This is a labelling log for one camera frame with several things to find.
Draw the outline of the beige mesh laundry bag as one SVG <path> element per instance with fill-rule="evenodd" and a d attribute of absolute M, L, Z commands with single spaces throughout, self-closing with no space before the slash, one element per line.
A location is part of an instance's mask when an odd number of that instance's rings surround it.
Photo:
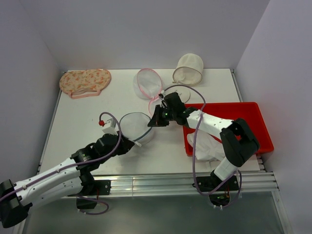
<path fill-rule="evenodd" d="M 193 53 L 183 55 L 173 72 L 173 84 L 186 86 L 199 84 L 202 81 L 203 67 L 203 61 L 200 56 Z M 184 86 L 168 88 L 166 91 L 161 91 L 161 94 L 167 95 L 172 92 L 177 92 L 183 103 L 186 103 L 191 97 L 190 90 Z"/>

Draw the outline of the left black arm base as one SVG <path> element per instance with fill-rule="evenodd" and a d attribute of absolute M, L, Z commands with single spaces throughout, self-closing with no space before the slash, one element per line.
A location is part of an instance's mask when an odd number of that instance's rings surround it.
<path fill-rule="evenodd" d="M 93 185 L 86 191 L 80 192 L 81 196 L 91 196 L 98 200 L 101 196 L 107 196 L 110 194 L 111 180 L 95 180 Z M 76 197 L 76 207 L 78 210 L 90 211 L 96 207 L 98 203 L 95 201 L 88 201 Z"/>

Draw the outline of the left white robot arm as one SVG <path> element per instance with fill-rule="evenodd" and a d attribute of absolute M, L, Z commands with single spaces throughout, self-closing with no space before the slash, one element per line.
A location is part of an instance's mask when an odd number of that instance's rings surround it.
<path fill-rule="evenodd" d="M 104 134 L 96 142 L 77 150 L 62 163 L 29 179 L 5 180 L 0 184 L 0 221 L 11 228 L 31 211 L 64 196 L 89 195 L 94 191 L 92 171 L 114 156 L 124 155 L 134 142 L 120 133 Z"/>

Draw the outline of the orange floral laundry bag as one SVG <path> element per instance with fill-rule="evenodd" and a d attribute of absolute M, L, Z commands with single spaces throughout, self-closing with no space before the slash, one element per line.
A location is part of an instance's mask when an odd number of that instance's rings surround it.
<path fill-rule="evenodd" d="M 71 99 L 99 96 L 111 82 L 111 73 L 105 69 L 77 70 L 64 73 L 59 88 Z"/>

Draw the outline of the grey-trimmed white mesh laundry bag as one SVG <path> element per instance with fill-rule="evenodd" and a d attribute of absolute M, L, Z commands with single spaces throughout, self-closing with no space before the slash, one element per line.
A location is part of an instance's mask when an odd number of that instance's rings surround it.
<path fill-rule="evenodd" d="M 131 112 L 120 119 L 122 134 L 137 146 L 149 143 L 154 137 L 154 129 L 148 127 L 151 118 L 142 112 Z"/>

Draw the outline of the white bra in tray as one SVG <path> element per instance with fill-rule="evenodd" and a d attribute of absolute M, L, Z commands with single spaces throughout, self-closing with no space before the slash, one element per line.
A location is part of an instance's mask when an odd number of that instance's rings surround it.
<path fill-rule="evenodd" d="M 196 135 L 195 157 L 199 161 L 222 161 L 225 158 L 225 152 L 219 141 L 199 130 Z"/>

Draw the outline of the red plastic tray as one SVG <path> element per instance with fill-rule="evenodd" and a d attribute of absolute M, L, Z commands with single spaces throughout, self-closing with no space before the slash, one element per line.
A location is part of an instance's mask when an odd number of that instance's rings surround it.
<path fill-rule="evenodd" d="M 255 137 L 260 149 L 258 154 L 270 153 L 274 150 L 272 140 L 263 120 L 258 104 L 255 102 L 227 102 L 227 103 L 207 103 L 203 112 L 217 116 L 219 118 L 236 120 L 244 119 Z"/>

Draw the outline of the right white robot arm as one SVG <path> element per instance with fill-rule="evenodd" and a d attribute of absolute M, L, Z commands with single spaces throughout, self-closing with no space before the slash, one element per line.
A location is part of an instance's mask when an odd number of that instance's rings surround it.
<path fill-rule="evenodd" d="M 222 190 L 230 177 L 260 148 L 260 144 L 247 122 L 216 117 L 193 106 L 186 107 L 174 92 L 164 96 L 161 105 L 156 105 L 148 127 L 165 127 L 171 121 L 178 125 L 208 133 L 221 140 L 225 158 L 211 175 L 211 185 Z"/>

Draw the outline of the aluminium mounting rail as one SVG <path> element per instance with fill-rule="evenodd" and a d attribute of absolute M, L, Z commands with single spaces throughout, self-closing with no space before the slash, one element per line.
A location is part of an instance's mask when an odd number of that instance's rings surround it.
<path fill-rule="evenodd" d="M 253 156 L 241 169 L 242 192 L 277 191 L 272 172 Z M 195 195 L 192 158 L 188 156 L 116 156 L 92 172 L 95 180 L 110 180 L 110 197 Z"/>

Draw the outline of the pink-trimmed white mesh laundry bag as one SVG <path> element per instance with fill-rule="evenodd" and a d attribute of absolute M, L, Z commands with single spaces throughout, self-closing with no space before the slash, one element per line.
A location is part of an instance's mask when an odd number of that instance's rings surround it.
<path fill-rule="evenodd" d="M 164 89 L 160 75 L 149 68 L 139 70 L 133 78 L 133 89 L 138 98 L 149 101 L 148 112 L 152 115 L 152 106 L 159 100 L 159 94 L 162 94 Z"/>

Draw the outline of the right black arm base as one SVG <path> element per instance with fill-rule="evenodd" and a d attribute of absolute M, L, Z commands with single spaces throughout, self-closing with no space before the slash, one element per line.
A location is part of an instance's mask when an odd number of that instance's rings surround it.
<path fill-rule="evenodd" d="M 216 190 L 218 193 L 213 193 L 209 195 L 209 200 L 214 206 L 223 207 L 230 203 L 231 196 L 230 192 L 232 191 L 238 191 L 239 190 L 239 184 L 237 177 L 235 175 L 232 175 L 224 184 L 220 186 L 222 181 L 214 175 L 214 173 L 211 173 L 210 176 L 198 176 L 196 177 L 196 181 L 199 187 L 199 190 L 204 192 L 211 192 L 213 189 L 218 187 Z"/>

